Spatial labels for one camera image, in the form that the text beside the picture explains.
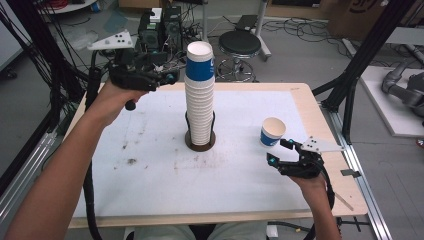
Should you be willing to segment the white floor board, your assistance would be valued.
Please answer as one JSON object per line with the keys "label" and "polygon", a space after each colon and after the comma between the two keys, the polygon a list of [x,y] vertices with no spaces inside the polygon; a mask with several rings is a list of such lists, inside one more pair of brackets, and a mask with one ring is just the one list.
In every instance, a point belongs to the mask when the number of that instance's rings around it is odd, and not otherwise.
{"label": "white floor board", "polygon": [[392,136],[424,138],[424,119],[415,115],[402,101],[381,90],[389,67],[369,66],[361,76],[362,85]]}

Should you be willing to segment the black wire cup holder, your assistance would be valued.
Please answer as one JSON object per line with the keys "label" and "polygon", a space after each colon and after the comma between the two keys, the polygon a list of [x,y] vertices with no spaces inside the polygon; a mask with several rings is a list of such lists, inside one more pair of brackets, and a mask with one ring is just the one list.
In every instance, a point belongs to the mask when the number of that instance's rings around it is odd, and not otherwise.
{"label": "black wire cup holder", "polygon": [[204,144],[204,145],[196,145],[192,142],[192,138],[191,138],[191,125],[190,125],[190,121],[188,119],[188,113],[185,113],[185,120],[186,120],[186,124],[187,124],[187,132],[185,133],[185,144],[186,146],[196,152],[206,152],[208,150],[210,150],[216,142],[216,134],[214,132],[214,124],[215,124],[215,112],[213,112],[213,118],[212,118],[212,122],[211,122],[211,127],[210,127],[210,138],[209,141]]}

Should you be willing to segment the black round stool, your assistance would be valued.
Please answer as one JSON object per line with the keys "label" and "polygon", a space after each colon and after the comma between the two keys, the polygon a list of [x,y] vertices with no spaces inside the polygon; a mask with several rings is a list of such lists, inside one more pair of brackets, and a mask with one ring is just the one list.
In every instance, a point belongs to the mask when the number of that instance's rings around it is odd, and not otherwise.
{"label": "black round stool", "polygon": [[229,31],[219,37],[218,47],[228,56],[216,67],[218,78],[229,82],[257,81],[253,67],[247,62],[261,50],[261,42],[255,35],[248,31]]}

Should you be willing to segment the black metal frame post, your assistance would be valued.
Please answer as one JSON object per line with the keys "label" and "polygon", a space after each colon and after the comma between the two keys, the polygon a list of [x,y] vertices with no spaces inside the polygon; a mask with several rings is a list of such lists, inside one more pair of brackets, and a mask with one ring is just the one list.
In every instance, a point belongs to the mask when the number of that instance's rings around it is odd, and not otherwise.
{"label": "black metal frame post", "polygon": [[389,0],[385,10],[345,70],[337,78],[312,90],[314,96],[330,90],[329,96],[321,104],[331,113],[337,113],[340,104],[345,102],[341,133],[348,144],[351,144],[351,123],[356,85],[414,2],[415,0]]}
{"label": "black metal frame post", "polygon": [[60,114],[67,113],[73,103],[80,102],[87,87],[88,74],[78,69],[74,61],[78,56],[76,50],[69,43],[61,49],[48,27],[48,16],[44,12],[50,9],[48,0],[5,0],[0,3],[0,23],[22,47],[50,89],[50,109],[0,176],[0,196],[8,190],[42,135],[59,125]]}

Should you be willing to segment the stack of white paper cups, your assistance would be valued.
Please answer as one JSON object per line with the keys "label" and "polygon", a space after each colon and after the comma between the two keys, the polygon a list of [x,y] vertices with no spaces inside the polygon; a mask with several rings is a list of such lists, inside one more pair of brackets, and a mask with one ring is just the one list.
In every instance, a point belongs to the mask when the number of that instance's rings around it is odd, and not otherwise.
{"label": "stack of white paper cups", "polygon": [[195,81],[185,76],[184,81],[191,141],[205,145],[211,137],[215,78]]}

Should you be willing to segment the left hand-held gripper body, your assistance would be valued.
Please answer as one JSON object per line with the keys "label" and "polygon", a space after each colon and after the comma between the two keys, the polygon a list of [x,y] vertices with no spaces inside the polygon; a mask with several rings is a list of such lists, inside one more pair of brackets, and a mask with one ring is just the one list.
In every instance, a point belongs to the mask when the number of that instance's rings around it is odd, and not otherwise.
{"label": "left hand-held gripper body", "polygon": [[[169,71],[154,70],[150,53],[136,50],[136,39],[127,29],[109,37],[89,42],[87,49],[92,51],[91,66],[87,88],[87,108],[89,108],[100,90],[101,76],[109,72],[111,82],[125,90],[155,91],[160,86],[161,74]],[[96,67],[96,56],[100,51],[112,50],[114,58],[102,69]]]}

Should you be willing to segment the blue label paper cup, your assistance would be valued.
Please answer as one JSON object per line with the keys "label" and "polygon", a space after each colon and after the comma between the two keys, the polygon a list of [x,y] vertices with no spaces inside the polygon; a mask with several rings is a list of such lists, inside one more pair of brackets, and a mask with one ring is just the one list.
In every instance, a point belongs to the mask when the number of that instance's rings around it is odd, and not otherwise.
{"label": "blue label paper cup", "polygon": [[272,147],[282,138],[286,132],[285,123],[276,118],[266,118],[261,127],[260,142],[266,147]]}
{"label": "blue label paper cup", "polygon": [[214,76],[213,49],[204,41],[187,46],[186,76],[194,81],[206,81]]}

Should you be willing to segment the black computer tower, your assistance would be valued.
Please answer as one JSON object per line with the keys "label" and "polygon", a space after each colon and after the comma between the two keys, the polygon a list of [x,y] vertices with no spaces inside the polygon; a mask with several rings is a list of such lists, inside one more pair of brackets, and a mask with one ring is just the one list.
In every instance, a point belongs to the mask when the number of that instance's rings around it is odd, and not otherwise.
{"label": "black computer tower", "polygon": [[138,35],[143,51],[154,52],[160,48],[162,40],[161,8],[151,8],[144,11],[140,18]]}
{"label": "black computer tower", "polygon": [[180,51],[182,49],[181,7],[167,7],[163,15],[163,24],[168,48]]}

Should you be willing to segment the person's left hand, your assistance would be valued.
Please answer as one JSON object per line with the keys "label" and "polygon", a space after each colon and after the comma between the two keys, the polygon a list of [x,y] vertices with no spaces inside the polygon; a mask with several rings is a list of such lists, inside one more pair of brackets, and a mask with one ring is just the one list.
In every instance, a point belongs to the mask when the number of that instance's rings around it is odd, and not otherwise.
{"label": "person's left hand", "polygon": [[137,103],[145,94],[146,91],[121,89],[108,80],[81,121],[91,130],[104,129],[117,118],[128,101]]}

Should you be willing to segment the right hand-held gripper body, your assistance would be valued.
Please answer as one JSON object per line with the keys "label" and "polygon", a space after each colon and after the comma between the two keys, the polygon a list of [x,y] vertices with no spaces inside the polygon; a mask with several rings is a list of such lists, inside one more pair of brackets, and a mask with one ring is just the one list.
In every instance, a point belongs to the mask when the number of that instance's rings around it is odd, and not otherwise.
{"label": "right hand-held gripper body", "polygon": [[310,136],[296,151],[299,158],[296,162],[281,161],[277,170],[281,175],[311,179],[317,177],[324,170],[323,152],[341,152],[344,148],[336,143]]}

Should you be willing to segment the brown cardboard box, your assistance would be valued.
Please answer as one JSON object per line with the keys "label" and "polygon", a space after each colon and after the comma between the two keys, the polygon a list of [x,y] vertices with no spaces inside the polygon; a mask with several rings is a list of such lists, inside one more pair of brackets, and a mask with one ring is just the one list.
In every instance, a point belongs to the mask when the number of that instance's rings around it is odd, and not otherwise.
{"label": "brown cardboard box", "polygon": [[327,29],[332,36],[363,40],[390,0],[337,0]]}

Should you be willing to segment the aluminium rail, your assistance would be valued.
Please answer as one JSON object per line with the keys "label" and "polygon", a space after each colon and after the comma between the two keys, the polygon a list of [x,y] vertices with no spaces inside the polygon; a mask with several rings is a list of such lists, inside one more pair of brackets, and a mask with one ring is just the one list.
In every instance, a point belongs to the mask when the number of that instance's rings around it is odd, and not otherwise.
{"label": "aluminium rail", "polygon": [[34,179],[35,174],[41,168],[56,139],[56,132],[45,133],[32,148],[29,156],[25,158],[23,166],[13,178],[5,193],[0,197],[0,225],[4,224],[11,216],[12,209],[27,185]]}
{"label": "aluminium rail", "polygon": [[359,175],[355,181],[367,205],[367,218],[377,240],[393,240],[384,217],[380,211],[378,203],[374,197],[371,187],[367,181],[366,175],[361,166],[360,160],[352,144],[350,144],[342,135],[343,121],[337,112],[330,112],[321,107],[321,110],[327,120],[330,129],[336,141],[345,148],[343,155],[349,168]]}

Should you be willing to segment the person's right hand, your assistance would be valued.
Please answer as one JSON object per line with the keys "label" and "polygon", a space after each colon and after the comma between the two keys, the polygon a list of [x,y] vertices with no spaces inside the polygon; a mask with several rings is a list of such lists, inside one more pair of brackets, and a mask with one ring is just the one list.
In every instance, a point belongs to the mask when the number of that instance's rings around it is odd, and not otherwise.
{"label": "person's right hand", "polygon": [[300,187],[308,204],[312,205],[327,200],[326,182],[322,175],[311,179],[291,177],[291,180]]}

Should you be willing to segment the person's legs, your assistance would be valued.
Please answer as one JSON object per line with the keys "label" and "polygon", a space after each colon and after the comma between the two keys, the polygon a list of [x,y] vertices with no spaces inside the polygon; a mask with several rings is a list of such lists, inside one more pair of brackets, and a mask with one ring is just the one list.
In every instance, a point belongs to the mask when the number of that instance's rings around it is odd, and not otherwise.
{"label": "person's legs", "polygon": [[266,221],[138,227],[134,240],[266,240]]}

